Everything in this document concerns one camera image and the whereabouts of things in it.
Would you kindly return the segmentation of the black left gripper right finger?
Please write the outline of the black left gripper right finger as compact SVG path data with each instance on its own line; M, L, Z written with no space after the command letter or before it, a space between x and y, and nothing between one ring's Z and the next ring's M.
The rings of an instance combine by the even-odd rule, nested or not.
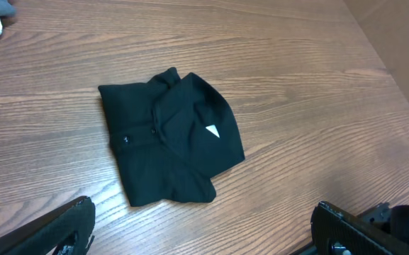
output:
M356 216L321 201L310 223L319 254L409 255L409 205L380 203Z

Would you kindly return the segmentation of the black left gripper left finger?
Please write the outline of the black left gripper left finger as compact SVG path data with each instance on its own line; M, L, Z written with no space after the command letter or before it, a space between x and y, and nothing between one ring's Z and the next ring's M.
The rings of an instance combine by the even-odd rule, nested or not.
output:
M0 255L87 254L95 217L90 197L80 196L0 237Z

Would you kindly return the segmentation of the black t-shirt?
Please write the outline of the black t-shirt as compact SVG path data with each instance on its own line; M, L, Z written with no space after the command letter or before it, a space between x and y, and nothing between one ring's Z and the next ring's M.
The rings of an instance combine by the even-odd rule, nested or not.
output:
M228 102L200 76L169 68L146 83L100 85L109 145L130 206L210 203L211 179L245 160Z

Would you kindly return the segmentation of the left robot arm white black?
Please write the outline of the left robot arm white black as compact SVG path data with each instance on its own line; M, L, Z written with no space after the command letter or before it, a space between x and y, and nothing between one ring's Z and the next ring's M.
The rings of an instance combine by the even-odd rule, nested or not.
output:
M0 237L4 254L87 254L94 240L96 209L80 196ZM321 201L310 219L312 241L297 254L409 255L409 205L380 203L354 216Z

